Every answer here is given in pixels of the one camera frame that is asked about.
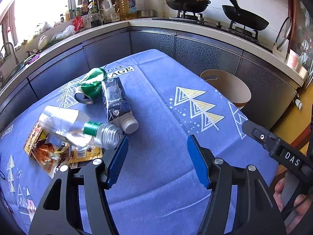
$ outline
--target table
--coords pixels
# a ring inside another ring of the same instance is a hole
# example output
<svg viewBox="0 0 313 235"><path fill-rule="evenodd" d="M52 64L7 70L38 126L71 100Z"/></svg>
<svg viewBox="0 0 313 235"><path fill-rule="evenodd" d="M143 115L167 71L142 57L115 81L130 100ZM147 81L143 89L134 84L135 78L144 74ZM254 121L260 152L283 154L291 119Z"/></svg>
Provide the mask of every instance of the table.
<svg viewBox="0 0 313 235"><path fill-rule="evenodd" d="M128 135L129 151L118 182L106 192L121 235L196 234L210 191L199 182L189 157L190 134L230 165L254 164L270 184L278 164L260 144L243 134L241 123L246 116L204 80L157 50L128 56L104 68L119 75L139 122L139 129ZM0 179L0 186L26 233L34 214L27 206L38 205L50 182L46 172L23 150L41 112L53 105L84 110L93 121L105 121L101 99L92 105L74 99L81 78L33 104L1 135L0 169L8 179ZM79 190L83 199L84 188ZM225 231L232 228L235 205L233 186ZM91 232L84 201L81 213L84 230Z"/></svg>

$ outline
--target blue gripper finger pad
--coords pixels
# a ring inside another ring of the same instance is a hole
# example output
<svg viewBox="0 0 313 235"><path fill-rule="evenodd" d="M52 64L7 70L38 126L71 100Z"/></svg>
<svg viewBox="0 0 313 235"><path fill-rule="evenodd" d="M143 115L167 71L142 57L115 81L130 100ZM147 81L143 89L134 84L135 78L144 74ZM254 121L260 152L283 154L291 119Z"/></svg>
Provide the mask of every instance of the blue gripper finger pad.
<svg viewBox="0 0 313 235"><path fill-rule="evenodd" d="M187 148L200 183L208 188L210 185L209 169L191 136L188 137Z"/></svg>
<svg viewBox="0 0 313 235"><path fill-rule="evenodd" d="M108 167L108 178L106 180L106 183L109 188L111 188L112 185L114 185L117 182L127 153L128 153L128 137L124 137L124 140L121 142L118 150L116 151Z"/></svg>

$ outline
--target pot lid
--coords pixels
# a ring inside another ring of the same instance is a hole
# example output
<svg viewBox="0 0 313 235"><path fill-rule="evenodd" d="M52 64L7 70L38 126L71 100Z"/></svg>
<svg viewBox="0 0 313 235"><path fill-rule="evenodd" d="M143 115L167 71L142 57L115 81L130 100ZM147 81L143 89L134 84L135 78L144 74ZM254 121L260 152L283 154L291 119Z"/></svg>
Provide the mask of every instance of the pot lid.
<svg viewBox="0 0 313 235"><path fill-rule="evenodd" d="M286 42L290 31L291 31L291 27L292 27L292 21L291 21L291 17L287 17L283 23L283 25L281 26L281 29L277 35L276 38L276 43L277 43L277 49L280 49L284 43Z"/></svg>

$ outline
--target finger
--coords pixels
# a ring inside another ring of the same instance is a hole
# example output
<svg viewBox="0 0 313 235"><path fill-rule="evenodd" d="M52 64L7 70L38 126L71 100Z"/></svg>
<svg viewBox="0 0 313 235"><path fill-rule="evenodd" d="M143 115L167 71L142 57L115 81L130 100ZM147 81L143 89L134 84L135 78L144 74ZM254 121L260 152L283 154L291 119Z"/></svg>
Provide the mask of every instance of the finger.
<svg viewBox="0 0 313 235"><path fill-rule="evenodd" d="M286 228L287 234L289 234L297 226L297 224L301 221L301 218L301 216L296 216L294 220L292 220L290 225Z"/></svg>
<svg viewBox="0 0 313 235"><path fill-rule="evenodd" d="M284 189L285 178L279 180L279 182L275 186L275 193L281 193Z"/></svg>
<svg viewBox="0 0 313 235"><path fill-rule="evenodd" d="M284 209L284 203L283 203L283 200L281 199L281 194L274 193L273 197L279 208L279 211L281 212Z"/></svg>
<svg viewBox="0 0 313 235"><path fill-rule="evenodd" d="M301 201L303 201L305 198L306 196L303 194L298 195L298 197L295 199L294 206L301 203ZM309 197L299 207L297 207L296 211L298 212L298 215L304 216L305 213L308 211L309 207L311 206L311 203L312 203L312 198Z"/></svg>

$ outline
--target bottle cap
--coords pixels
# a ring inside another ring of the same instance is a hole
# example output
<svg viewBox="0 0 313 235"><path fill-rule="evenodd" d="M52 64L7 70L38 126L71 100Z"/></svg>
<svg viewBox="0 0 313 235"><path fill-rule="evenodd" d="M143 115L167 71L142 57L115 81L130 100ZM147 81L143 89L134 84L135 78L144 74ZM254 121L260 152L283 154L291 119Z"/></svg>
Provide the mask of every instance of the bottle cap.
<svg viewBox="0 0 313 235"><path fill-rule="evenodd" d="M121 121L121 127L126 134L130 134L138 129L139 124L136 118L131 116Z"/></svg>

